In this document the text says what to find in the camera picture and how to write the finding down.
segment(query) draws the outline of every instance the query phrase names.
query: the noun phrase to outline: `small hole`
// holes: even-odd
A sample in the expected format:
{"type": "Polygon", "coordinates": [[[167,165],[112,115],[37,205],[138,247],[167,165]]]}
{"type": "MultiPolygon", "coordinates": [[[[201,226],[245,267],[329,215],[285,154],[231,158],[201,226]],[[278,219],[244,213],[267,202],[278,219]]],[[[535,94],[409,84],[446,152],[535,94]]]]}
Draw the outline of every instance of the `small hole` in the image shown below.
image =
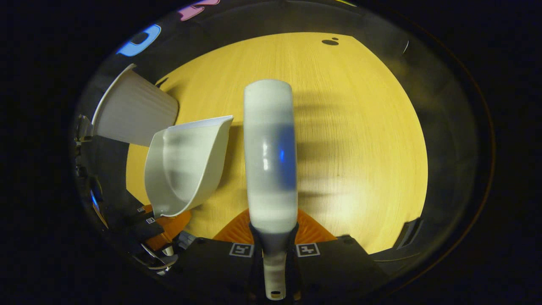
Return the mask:
{"type": "Polygon", "coordinates": [[[330,46],[336,46],[339,44],[337,41],[333,41],[333,40],[322,40],[322,43],[326,45],[330,45],[330,46]]]}

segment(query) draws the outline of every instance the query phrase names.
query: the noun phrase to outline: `white scoop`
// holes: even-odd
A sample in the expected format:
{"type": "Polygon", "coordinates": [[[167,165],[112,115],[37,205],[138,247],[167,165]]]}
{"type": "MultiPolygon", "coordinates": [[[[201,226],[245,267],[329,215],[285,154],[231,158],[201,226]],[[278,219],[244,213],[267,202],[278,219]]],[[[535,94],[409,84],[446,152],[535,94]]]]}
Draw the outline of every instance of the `white scoop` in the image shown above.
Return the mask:
{"type": "Polygon", "coordinates": [[[244,157],[250,222],[263,243],[266,295],[286,296],[288,235],[298,216],[292,88],[259,80],[244,89],[244,157]]]}
{"type": "Polygon", "coordinates": [[[215,191],[232,121],[233,116],[199,120],[154,135],[145,163],[145,189],[155,216],[177,216],[215,191]]]}

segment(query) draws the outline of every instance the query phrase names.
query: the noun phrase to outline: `orange gripper pad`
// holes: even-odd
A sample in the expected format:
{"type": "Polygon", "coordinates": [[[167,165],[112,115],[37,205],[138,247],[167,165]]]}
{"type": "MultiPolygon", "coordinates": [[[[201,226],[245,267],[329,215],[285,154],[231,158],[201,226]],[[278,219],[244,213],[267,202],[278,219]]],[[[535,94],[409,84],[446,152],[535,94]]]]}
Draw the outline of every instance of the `orange gripper pad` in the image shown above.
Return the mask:
{"type": "MultiPolygon", "coordinates": [[[[250,216],[248,209],[246,209],[223,227],[213,239],[231,243],[254,244],[254,238],[248,227],[249,222],[250,216]]],[[[299,229],[295,236],[296,244],[320,243],[337,239],[300,209],[298,209],[298,223],[299,229]]]]}
{"type": "Polygon", "coordinates": [[[143,209],[145,210],[145,213],[152,212],[152,206],[151,205],[143,206],[143,209]]]}
{"type": "Polygon", "coordinates": [[[147,239],[145,243],[154,251],[162,249],[165,245],[171,243],[173,238],[186,227],[190,221],[190,217],[190,211],[185,211],[175,217],[157,218],[156,222],[162,226],[164,232],[147,239]]]}

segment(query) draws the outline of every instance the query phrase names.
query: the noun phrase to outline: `wooden table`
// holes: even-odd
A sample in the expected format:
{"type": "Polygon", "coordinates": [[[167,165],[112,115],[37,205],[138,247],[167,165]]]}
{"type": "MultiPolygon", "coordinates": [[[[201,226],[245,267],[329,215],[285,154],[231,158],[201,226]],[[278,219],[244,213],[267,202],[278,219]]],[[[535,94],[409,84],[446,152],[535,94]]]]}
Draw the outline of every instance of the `wooden table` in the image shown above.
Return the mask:
{"type": "MultiPolygon", "coordinates": [[[[299,207],[336,236],[350,234],[368,253],[392,247],[425,201],[422,129],[386,66],[354,38],[327,33],[240,41],[158,81],[166,79],[160,88],[180,102],[176,124],[234,115],[220,185],[192,210],[186,230],[212,238],[248,207],[243,89],[266,78],[286,81],[293,89],[299,207]]],[[[131,144],[126,167],[127,189],[145,205],[150,204],[144,184],[147,151],[131,144]]]]}

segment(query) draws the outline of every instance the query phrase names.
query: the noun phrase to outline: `dark background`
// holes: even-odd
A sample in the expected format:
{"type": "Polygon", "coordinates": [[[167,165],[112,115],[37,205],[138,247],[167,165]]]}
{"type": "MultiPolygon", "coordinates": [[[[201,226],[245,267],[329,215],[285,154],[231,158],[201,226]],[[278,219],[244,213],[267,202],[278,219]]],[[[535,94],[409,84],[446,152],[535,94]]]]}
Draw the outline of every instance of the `dark background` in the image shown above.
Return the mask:
{"type": "MultiPolygon", "coordinates": [[[[15,48],[7,57],[13,67],[7,76],[15,79],[7,91],[15,94],[7,130],[22,147],[5,159],[6,168],[15,169],[8,194],[17,207],[5,216],[24,237],[8,247],[17,250],[14,260],[3,262],[8,302],[140,304],[182,298],[112,256],[86,221],[66,166],[66,134],[75,103],[99,63],[142,24],[183,3],[19,2],[9,14],[14,31],[8,31],[8,45],[15,48]]],[[[535,120],[542,119],[535,47],[540,4],[379,3],[432,33],[467,66],[488,101],[497,140],[493,187],[473,229],[441,263],[383,303],[534,303],[540,286],[534,198],[540,155],[535,120]]]]}

